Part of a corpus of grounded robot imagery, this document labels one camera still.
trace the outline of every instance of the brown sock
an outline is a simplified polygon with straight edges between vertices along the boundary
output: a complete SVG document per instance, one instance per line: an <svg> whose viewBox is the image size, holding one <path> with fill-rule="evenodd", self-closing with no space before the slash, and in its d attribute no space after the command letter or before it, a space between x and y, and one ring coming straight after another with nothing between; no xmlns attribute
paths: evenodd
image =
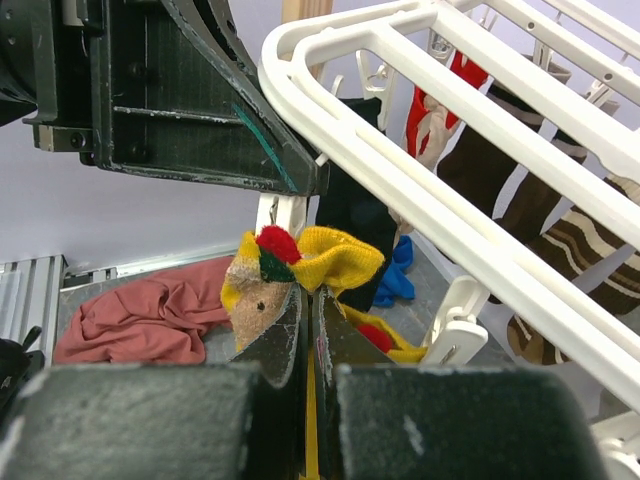
<svg viewBox="0 0 640 480"><path fill-rule="evenodd" d="M562 83L571 77L571 72L554 63L550 65L549 72ZM532 130L537 132L540 129L544 120L542 115L500 82L493 82L487 98ZM453 151L438 164L437 175L491 218L498 195L517 166L518 163L506 153L466 126Z"/></svg>
<svg viewBox="0 0 640 480"><path fill-rule="evenodd" d="M619 103L608 101L601 108L605 113L613 116L619 107ZM579 164L583 164L587 158L587 149L562 130L556 132L551 144ZM503 217L497 219L496 223L516 240L527 244L540 235L544 222L561 197L560 193L538 177L527 173Z"/></svg>
<svg viewBox="0 0 640 480"><path fill-rule="evenodd" d="M636 183L613 174L604 181L640 204L640 186ZM567 280L573 280L623 245L623 240L574 206L528 246ZM625 315L635 309L640 303L638 252L589 293L589 297L612 315ZM518 315L509 321L507 336L514 352L531 363L553 365L568 360Z"/></svg>

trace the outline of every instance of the gray floor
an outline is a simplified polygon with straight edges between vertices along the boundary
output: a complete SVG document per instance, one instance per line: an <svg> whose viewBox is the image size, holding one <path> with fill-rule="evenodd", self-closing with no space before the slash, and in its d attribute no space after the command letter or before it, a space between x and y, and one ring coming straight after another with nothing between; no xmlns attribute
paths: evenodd
<svg viewBox="0 0 640 480"><path fill-rule="evenodd" d="M392 308L374 309L371 313L383 317L407 341L419 345L447 291L448 283L424 254L418 249L415 250L415 260L408 277L415 286L416 299L411 302L399 301ZM58 337L67 329L71 316L82 303L135 278L138 277L107 280L62 292L58 313ZM233 334L224 327L213 330L205 339L205 345L207 363L226 361L235 353ZM487 345L470 363L496 366L511 363L511 359L490 337Z"/></svg>

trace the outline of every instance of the hanging laundry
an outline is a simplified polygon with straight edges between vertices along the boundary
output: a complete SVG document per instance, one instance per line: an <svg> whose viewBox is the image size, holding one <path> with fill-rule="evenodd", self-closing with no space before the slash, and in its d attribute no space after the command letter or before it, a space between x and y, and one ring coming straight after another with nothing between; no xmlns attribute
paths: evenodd
<svg viewBox="0 0 640 480"><path fill-rule="evenodd" d="M402 235L396 248L393 250L391 265L382 277L382 282L376 292L373 305L381 308L390 308L396 298L413 300L416 298L415 288L406 272L413 264L413 243L411 237Z"/></svg>
<svg viewBox="0 0 640 480"><path fill-rule="evenodd" d="M277 226L265 227L258 236L245 233L221 293L237 349L277 319L293 281L310 292L327 285L342 302L344 294L368 282L383 261L372 246L326 227L306 228L297 244ZM425 348L410 345L381 318L342 303L340 307L346 320L392 360L418 363L424 357Z"/></svg>
<svg viewBox="0 0 640 480"><path fill-rule="evenodd" d="M549 74L562 83L567 83L571 77L569 70L555 63L550 64ZM497 80L489 88L487 98L532 130L537 132L542 126L544 117ZM502 187L517 165L511 157L467 126L453 151L442 159L436 171L447 185L492 218Z"/></svg>
<svg viewBox="0 0 640 480"><path fill-rule="evenodd" d="M636 183L613 174L609 174L604 181L634 203L640 204L640 186ZM623 245L624 240L574 206L528 247L566 279L574 280ZM635 310L640 305L638 252L634 252L625 263L592 290L589 297L617 317ZM531 363L551 365L568 360L518 315L509 321L507 333L514 352Z"/></svg>
<svg viewBox="0 0 640 480"><path fill-rule="evenodd" d="M619 103L609 100L602 105L601 109L613 116L619 107ZM556 132L551 144L579 164L583 164L587 158L587 149L562 130ZM497 219L496 223L516 240L527 244L540 235L544 222L561 197L562 195L538 177L527 173L504 215Z"/></svg>
<svg viewBox="0 0 640 480"><path fill-rule="evenodd" d="M220 290L232 259L158 272L89 300L56 344L53 362L204 362L202 337L229 325Z"/></svg>
<svg viewBox="0 0 640 480"><path fill-rule="evenodd" d="M377 127L382 107L379 99L358 98L342 101L372 126ZM345 292L341 298L345 305L361 312L368 312L373 305L382 276L391 264L397 224L391 218L387 206L371 192L335 163L331 162L330 168L329 186L326 195L320 197L316 225L346 232L375 247L384 256L382 267L368 282Z"/></svg>
<svg viewBox="0 0 640 480"><path fill-rule="evenodd" d="M456 51L451 71L478 89L487 82L489 75ZM433 171L451 137L460 126L460 119L431 95L415 87L406 127L407 153ZM400 233L410 233L413 227L401 215L391 211Z"/></svg>

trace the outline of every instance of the white drying rack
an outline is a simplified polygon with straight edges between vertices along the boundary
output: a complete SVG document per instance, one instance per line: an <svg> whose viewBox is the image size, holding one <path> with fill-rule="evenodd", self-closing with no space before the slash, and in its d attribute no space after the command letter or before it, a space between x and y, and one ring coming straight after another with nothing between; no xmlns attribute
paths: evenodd
<svg viewBox="0 0 640 480"><path fill-rule="evenodd" d="M260 84L289 125L389 207L402 212L439 249L640 412L640 338L334 98L309 72L310 66L358 50L375 53L593 218L640 248L640 225L630 220L640 218L638 205L514 122L507 112L404 37L431 28L593 151L610 171L640 183L639 138L462 13L481 3L640 104L639 77L522 0L402 0L285 24L264 42ZM588 3L548 3L593 27L632 56L640 53L637 34L620 35L616 32L625 31L620 22L594 13L594 7L578 8ZM291 52L291 60L283 60Z"/></svg>

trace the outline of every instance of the maroon cloth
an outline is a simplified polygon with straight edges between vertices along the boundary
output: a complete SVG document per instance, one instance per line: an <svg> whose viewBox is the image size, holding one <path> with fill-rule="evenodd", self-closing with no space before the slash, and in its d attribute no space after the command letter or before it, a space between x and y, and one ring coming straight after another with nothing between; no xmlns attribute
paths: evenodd
<svg viewBox="0 0 640 480"><path fill-rule="evenodd" d="M88 301L58 341L53 362L204 362L202 336L230 326L220 290L232 260L158 272Z"/></svg>

